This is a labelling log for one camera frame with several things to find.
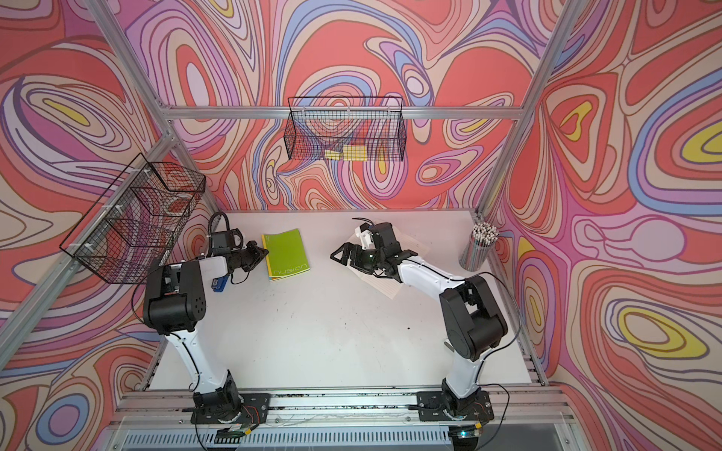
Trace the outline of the white lined notebook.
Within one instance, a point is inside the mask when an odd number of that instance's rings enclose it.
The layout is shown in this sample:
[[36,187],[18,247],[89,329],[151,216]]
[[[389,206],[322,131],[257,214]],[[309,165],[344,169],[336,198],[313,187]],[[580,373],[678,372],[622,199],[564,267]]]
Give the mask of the white lined notebook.
[[[420,257],[426,257],[430,251],[430,247],[426,246],[416,238],[402,232],[398,227],[393,225],[392,227],[395,237],[400,241],[400,244],[404,249],[411,249],[419,254]],[[381,292],[389,300],[393,300],[398,293],[402,290],[402,284],[395,279],[377,278],[369,274],[357,274],[357,277],[368,284],[372,288]]]

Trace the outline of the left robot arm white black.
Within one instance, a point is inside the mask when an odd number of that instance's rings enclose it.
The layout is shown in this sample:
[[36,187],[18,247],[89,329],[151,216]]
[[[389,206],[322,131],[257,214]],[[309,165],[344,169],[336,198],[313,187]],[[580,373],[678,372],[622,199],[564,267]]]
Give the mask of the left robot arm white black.
[[206,290],[215,279],[230,277],[238,269],[253,271],[269,255],[255,241],[243,244],[240,230],[214,233],[221,246],[200,259],[160,265],[146,282],[142,321],[180,353],[191,376],[194,425],[245,424],[256,427],[266,422],[269,397],[243,397],[231,371],[214,360],[203,341],[199,323],[207,314]]

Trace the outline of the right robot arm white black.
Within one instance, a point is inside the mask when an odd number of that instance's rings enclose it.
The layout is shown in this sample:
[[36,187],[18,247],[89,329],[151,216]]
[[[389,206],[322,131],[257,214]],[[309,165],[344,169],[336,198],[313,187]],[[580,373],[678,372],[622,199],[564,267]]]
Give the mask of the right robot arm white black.
[[422,421],[488,422],[494,418],[487,392],[479,383],[485,359],[500,348],[508,323],[481,275],[456,276],[404,249],[393,225],[361,218],[358,242],[344,242],[330,259],[361,274],[394,280],[440,304],[447,340],[454,351],[451,370],[438,392],[420,392],[411,408]]

